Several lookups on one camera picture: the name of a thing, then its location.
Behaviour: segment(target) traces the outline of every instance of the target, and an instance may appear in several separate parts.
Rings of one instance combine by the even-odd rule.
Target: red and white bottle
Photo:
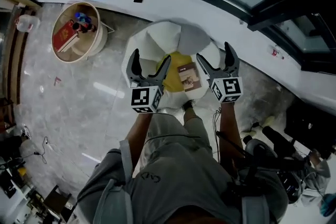
[[[275,47],[269,45],[267,47],[267,52],[269,52],[272,56],[280,58],[282,60],[284,60],[284,56],[282,55],[281,52],[279,52]]]

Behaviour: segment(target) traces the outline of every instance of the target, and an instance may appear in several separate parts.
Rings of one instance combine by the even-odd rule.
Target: yellow object
[[[17,171],[21,176],[24,176],[27,173],[27,169],[24,167],[20,167]]]
[[[178,51],[175,51],[171,54],[169,54],[172,57],[171,64],[169,67],[169,70],[167,72],[167,76],[165,80],[163,81],[163,85],[165,90],[168,92],[182,92],[184,91],[182,82],[180,80],[179,72],[177,71],[177,68],[183,65],[186,65],[188,63],[193,62],[191,57],[189,55],[182,55]],[[162,64],[163,60],[168,55],[165,55],[160,62],[156,65],[156,70],[159,69],[160,65]]]

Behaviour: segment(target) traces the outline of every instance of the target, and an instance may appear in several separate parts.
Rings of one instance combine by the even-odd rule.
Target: teal object
[[[336,194],[326,194],[323,197],[320,213],[324,217],[330,216],[336,209]]]

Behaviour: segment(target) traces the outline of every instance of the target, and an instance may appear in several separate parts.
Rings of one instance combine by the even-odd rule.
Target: shirt sleeve
[[[102,192],[111,179],[114,179],[116,186],[124,185],[121,151],[117,149],[108,151],[77,197],[77,212],[84,223],[93,223]]]

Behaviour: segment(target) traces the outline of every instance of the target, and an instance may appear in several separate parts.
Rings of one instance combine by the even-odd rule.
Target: floor
[[[15,109],[19,128],[26,124],[33,139],[22,144],[22,156],[33,151],[40,156],[26,158],[33,184],[45,197],[57,184],[76,196],[88,180],[97,161],[105,153],[119,147],[136,113],[130,107],[130,89],[121,74],[127,38],[148,22],[101,10],[102,21],[116,29],[109,34],[103,51],[86,61],[66,64],[56,59],[51,50],[53,24],[61,12],[60,4],[45,4],[37,13],[41,20],[37,31],[29,34],[24,54],[21,101]],[[285,111],[295,98],[258,70],[241,63],[244,95],[235,105],[239,130],[275,115],[273,127],[282,132]],[[111,89],[109,93],[94,87],[95,82]],[[196,113],[203,119],[216,152],[212,116],[218,108],[210,90],[197,102]],[[182,111],[167,111],[182,120]]]

